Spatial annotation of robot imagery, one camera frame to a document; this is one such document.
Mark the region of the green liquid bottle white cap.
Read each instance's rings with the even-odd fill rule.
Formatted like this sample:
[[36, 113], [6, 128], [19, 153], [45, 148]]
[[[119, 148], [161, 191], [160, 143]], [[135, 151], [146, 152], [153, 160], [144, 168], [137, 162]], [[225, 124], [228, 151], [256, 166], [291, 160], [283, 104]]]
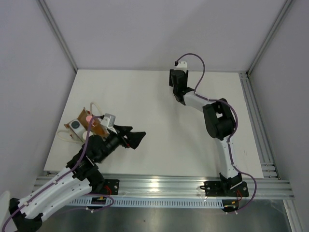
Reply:
[[87, 131], [82, 134], [82, 141], [85, 142], [87, 138]]

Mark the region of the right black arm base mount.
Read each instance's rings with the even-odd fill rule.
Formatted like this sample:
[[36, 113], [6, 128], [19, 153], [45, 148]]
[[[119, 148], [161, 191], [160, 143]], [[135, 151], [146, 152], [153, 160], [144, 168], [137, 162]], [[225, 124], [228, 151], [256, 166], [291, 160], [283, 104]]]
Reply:
[[227, 184], [221, 181], [205, 181], [199, 188], [205, 192], [207, 197], [249, 197], [246, 182], [242, 182], [230, 189]]

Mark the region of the pink cap amber bottle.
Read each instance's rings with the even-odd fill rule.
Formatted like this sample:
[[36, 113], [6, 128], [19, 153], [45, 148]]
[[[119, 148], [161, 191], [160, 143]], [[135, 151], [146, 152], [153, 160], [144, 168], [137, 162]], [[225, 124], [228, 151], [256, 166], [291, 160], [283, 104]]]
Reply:
[[88, 125], [91, 126], [91, 131], [95, 134], [95, 135], [99, 135], [99, 136], [105, 136], [107, 133], [104, 130], [103, 126], [101, 125], [99, 119], [94, 118], [92, 115], [88, 115], [86, 116], [86, 122], [88, 123]]

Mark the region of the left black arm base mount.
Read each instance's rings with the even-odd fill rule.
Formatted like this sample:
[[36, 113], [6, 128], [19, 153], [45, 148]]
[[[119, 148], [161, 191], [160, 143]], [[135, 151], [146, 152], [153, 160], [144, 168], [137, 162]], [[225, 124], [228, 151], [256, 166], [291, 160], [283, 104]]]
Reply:
[[88, 178], [92, 188], [91, 193], [103, 195], [117, 195], [119, 191], [119, 179], [106, 179], [99, 171], [95, 171]]

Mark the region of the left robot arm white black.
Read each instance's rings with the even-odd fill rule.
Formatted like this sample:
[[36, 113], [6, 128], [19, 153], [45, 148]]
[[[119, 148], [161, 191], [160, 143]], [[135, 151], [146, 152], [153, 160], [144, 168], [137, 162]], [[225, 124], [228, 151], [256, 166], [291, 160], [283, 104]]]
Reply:
[[146, 132], [131, 126], [115, 126], [106, 138], [86, 133], [80, 151], [49, 182], [27, 197], [9, 201], [10, 219], [19, 232], [36, 232], [42, 223], [72, 200], [86, 194], [104, 194], [108, 187], [98, 170], [118, 147], [136, 149]]

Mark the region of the white bottle grey cap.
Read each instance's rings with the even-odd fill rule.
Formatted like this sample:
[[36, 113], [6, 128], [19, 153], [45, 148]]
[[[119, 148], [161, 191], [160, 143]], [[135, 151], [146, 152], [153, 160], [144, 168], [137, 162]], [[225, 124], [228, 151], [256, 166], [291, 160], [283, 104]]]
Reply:
[[78, 119], [69, 122], [69, 129], [74, 140], [83, 142], [82, 134], [85, 132], [85, 128]]

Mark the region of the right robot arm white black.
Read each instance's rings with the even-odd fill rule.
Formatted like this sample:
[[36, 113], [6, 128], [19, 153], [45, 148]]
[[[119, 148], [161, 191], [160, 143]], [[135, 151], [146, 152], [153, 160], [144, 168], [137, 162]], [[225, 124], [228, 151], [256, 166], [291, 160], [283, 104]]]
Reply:
[[171, 69], [169, 86], [179, 103], [193, 107], [203, 113], [206, 131], [217, 144], [220, 160], [220, 190], [232, 195], [242, 184], [242, 176], [235, 168], [232, 155], [231, 135], [237, 128], [231, 108], [226, 99], [209, 100], [198, 95], [187, 86], [189, 71]]

